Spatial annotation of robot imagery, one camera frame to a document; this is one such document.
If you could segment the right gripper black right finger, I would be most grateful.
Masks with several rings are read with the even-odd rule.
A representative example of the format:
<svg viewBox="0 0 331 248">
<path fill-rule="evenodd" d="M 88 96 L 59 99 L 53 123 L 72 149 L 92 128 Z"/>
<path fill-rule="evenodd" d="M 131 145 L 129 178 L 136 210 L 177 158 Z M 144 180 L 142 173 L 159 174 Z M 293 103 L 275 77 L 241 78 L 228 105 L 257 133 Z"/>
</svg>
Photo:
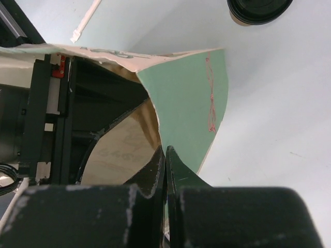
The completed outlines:
<svg viewBox="0 0 331 248">
<path fill-rule="evenodd" d="M 302 198 L 284 187 L 212 187 L 166 151 L 171 247 L 322 247 Z"/>
</svg>

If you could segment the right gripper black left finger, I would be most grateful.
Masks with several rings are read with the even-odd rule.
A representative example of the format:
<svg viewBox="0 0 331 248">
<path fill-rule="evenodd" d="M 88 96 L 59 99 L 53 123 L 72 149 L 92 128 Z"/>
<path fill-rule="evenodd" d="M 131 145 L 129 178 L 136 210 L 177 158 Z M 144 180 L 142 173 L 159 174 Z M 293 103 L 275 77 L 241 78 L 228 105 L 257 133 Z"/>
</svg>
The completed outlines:
<svg viewBox="0 0 331 248">
<path fill-rule="evenodd" d="M 18 197 L 1 247 L 163 247 L 165 156 L 122 185 L 43 185 Z"/>
</svg>

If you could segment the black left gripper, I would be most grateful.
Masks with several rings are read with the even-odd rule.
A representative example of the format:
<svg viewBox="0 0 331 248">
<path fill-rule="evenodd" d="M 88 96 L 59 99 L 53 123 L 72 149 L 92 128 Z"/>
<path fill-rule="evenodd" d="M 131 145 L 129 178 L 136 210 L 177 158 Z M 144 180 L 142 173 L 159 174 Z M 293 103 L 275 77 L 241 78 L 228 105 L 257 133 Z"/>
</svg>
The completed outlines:
<svg viewBox="0 0 331 248">
<path fill-rule="evenodd" d="M 61 53 L 34 62 L 19 150 L 19 174 L 30 185 L 40 162 L 51 164 L 47 184 L 80 184 L 98 141 L 149 99 L 141 84 L 80 57 L 73 84 L 70 66 Z"/>
</svg>

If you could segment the white paper-wrapped straw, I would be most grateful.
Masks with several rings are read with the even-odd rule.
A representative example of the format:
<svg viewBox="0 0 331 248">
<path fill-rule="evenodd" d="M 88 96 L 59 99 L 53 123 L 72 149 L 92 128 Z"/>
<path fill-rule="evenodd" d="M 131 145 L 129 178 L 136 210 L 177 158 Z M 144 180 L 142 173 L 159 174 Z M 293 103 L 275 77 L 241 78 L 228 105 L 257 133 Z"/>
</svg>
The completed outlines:
<svg viewBox="0 0 331 248">
<path fill-rule="evenodd" d="M 79 40 L 82 32 L 84 31 L 85 27 L 87 26 L 88 22 L 90 21 L 91 17 L 95 13 L 95 11 L 98 8 L 98 6 L 100 5 L 100 3 L 101 3 L 101 0 L 94 0 L 92 2 L 92 5 L 89 7 L 88 11 L 85 13 L 83 19 L 80 21 L 79 25 L 72 33 L 72 37 L 70 38 L 70 41 L 72 43 L 76 43 Z"/>
</svg>

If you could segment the green illustrated paper bag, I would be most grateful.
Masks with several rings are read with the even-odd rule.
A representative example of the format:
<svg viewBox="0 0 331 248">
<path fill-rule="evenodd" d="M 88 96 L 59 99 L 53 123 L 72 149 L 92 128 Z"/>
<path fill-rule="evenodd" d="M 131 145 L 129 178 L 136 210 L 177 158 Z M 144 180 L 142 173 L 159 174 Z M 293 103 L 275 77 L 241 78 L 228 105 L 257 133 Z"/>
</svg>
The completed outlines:
<svg viewBox="0 0 331 248">
<path fill-rule="evenodd" d="M 55 53 L 88 59 L 141 84 L 149 99 L 123 121 L 134 119 L 142 134 L 123 136 L 122 141 L 133 151 L 140 151 L 145 143 L 163 152 L 172 146 L 193 172 L 201 170 L 228 100 L 223 49 L 144 55 L 59 44 L 24 44 L 1 48 L 1 85 L 30 88 L 33 61 Z M 134 175 L 128 163 L 120 165 L 119 141 L 114 141 L 119 134 L 118 125 L 96 144 L 80 184 L 116 185 Z"/>
</svg>

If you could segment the black plastic cup lid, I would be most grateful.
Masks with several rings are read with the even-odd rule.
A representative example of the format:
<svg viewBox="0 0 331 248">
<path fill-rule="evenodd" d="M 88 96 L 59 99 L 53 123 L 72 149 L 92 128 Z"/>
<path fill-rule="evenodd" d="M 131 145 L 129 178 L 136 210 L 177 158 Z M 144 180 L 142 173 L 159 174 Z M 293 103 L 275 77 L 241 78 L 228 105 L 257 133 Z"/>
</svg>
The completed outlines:
<svg viewBox="0 0 331 248">
<path fill-rule="evenodd" d="M 232 15 L 251 25 L 264 25 L 280 17 L 292 0 L 227 0 Z"/>
</svg>

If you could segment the brown paper coffee cup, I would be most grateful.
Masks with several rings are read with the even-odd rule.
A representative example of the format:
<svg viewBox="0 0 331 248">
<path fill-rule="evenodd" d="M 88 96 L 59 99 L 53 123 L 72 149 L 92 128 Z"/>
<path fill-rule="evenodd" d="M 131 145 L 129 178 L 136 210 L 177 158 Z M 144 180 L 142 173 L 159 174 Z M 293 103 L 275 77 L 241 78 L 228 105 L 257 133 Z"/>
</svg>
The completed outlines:
<svg viewBox="0 0 331 248">
<path fill-rule="evenodd" d="M 244 27 L 251 26 L 251 24 L 243 22 L 242 20 L 238 19 L 236 16 L 232 15 L 232 13 L 230 13 L 230 16 L 231 19 L 240 26 L 244 26 Z"/>
</svg>

